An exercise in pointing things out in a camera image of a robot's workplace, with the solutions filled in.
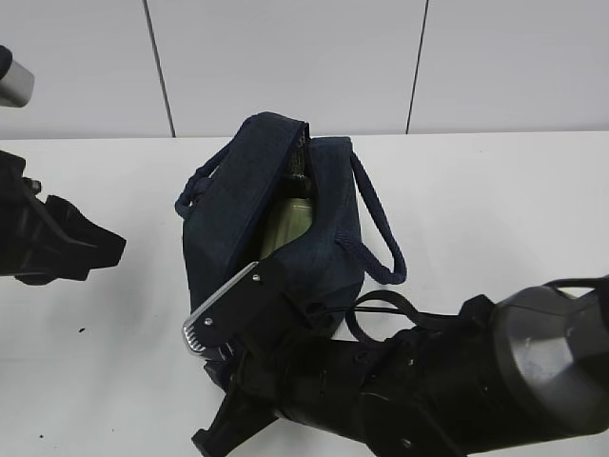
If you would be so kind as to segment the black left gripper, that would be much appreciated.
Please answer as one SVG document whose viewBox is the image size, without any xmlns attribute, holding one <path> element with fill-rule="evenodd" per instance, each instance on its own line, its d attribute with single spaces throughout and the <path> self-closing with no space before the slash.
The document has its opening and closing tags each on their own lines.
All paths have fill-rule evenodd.
<svg viewBox="0 0 609 457">
<path fill-rule="evenodd" d="M 26 160 L 1 151 L 1 275 L 26 285 L 84 281 L 120 262 L 127 240 L 92 223 L 70 201 L 24 176 Z"/>
</svg>

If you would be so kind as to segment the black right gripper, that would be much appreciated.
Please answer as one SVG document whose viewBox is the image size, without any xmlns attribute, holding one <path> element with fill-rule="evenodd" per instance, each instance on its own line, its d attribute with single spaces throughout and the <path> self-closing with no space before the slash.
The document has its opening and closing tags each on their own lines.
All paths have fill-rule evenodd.
<svg viewBox="0 0 609 457">
<path fill-rule="evenodd" d="M 202 456 L 228 456 L 279 418 L 343 426 L 343 342 L 308 336 L 264 362 L 239 343 L 205 362 L 225 398 L 208 429 L 191 437 Z"/>
</svg>

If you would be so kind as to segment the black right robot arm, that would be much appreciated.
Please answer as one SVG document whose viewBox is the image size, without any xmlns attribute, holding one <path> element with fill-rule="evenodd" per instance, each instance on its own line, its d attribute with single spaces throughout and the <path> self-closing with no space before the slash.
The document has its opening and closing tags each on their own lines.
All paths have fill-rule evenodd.
<svg viewBox="0 0 609 457">
<path fill-rule="evenodd" d="M 608 281 L 559 279 L 455 316 L 419 313 L 379 290 L 413 327 L 382 342 L 292 336 L 246 351 L 194 446 L 226 456 L 280 418 L 378 456 L 469 456 L 608 428 Z"/>
</svg>

